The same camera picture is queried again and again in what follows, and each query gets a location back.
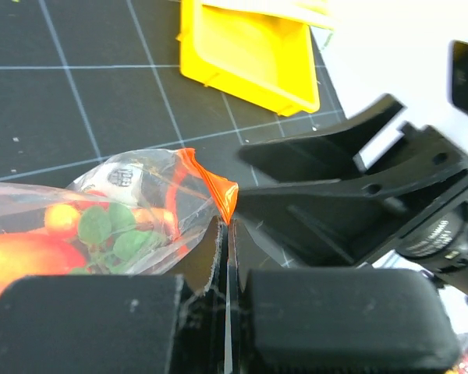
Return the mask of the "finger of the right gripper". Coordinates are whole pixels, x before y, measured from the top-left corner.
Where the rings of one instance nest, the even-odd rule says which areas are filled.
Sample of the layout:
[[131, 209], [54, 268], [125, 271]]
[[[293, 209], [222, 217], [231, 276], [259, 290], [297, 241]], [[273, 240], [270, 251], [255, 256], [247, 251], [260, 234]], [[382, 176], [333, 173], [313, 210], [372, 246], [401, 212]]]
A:
[[237, 155], [282, 183], [355, 178], [366, 171], [359, 152], [404, 109], [404, 104], [385, 94], [328, 129], [245, 145]]
[[316, 174], [242, 188], [237, 213], [308, 266], [359, 266], [388, 253], [410, 180], [396, 171]]

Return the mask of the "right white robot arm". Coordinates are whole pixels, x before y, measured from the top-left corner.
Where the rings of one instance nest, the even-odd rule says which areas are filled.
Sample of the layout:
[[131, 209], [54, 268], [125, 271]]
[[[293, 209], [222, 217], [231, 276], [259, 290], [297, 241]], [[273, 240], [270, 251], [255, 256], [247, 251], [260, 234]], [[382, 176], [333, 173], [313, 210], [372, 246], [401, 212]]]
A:
[[468, 1], [354, 5], [323, 59], [344, 119], [242, 146], [236, 212], [307, 266], [389, 252], [468, 296]]

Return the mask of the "red orange toy mango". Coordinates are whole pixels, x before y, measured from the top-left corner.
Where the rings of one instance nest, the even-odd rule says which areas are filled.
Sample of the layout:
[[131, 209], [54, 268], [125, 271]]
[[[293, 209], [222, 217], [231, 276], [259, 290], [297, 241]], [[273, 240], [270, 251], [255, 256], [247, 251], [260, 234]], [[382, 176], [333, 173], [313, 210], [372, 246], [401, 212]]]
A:
[[0, 234], [0, 294], [13, 281], [28, 275], [63, 275], [86, 266], [72, 245], [36, 233]]

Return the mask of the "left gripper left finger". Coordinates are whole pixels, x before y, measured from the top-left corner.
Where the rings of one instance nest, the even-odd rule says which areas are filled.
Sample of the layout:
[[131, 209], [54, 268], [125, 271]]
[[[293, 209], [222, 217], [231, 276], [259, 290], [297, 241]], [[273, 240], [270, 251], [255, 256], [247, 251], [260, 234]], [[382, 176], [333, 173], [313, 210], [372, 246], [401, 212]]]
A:
[[32, 276], [0, 295], [0, 373], [220, 373], [227, 227], [162, 275]]

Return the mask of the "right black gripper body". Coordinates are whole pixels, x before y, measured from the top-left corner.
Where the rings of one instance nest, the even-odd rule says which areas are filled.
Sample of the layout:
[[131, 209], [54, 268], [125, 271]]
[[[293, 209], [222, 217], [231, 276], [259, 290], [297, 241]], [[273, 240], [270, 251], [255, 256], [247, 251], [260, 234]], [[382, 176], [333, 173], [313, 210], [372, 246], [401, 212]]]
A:
[[370, 167], [353, 157], [362, 175], [386, 172], [388, 181], [400, 179], [402, 189], [392, 196], [384, 196], [387, 186], [379, 179], [363, 192], [394, 219], [407, 220], [385, 244], [368, 244], [354, 263], [393, 250], [468, 295], [468, 155], [431, 126], [415, 129], [406, 123], [401, 131]]

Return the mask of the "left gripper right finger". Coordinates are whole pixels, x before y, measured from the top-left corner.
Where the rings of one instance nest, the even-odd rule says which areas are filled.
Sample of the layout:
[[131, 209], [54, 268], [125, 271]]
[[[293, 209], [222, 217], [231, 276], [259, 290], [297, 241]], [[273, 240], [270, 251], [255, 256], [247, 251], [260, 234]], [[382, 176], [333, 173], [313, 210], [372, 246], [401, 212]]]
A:
[[234, 373], [443, 373], [461, 353], [438, 293], [407, 269], [286, 268], [232, 221]]

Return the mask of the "orange zipper clear bag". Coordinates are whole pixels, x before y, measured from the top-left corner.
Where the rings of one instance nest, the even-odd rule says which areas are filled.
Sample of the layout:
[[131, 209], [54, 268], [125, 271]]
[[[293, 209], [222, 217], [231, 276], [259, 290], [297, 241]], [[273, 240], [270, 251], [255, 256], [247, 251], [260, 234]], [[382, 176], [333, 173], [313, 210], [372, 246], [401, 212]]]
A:
[[0, 182], [0, 285], [36, 274], [163, 273], [229, 221], [235, 182], [191, 148], [120, 153], [59, 189]]

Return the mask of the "toy cherry tomatoes with leaves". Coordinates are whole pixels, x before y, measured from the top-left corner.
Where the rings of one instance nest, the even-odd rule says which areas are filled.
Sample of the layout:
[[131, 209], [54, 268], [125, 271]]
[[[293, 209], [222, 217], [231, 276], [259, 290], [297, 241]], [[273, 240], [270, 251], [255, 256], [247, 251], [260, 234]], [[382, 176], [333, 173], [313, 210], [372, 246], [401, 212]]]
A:
[[44, 213], [44, 228], [78, 245], [87, 264], [71, 274], [120, 274], [172, 243], [176, 219], [162, 208], [122, 203], [58, 203]]

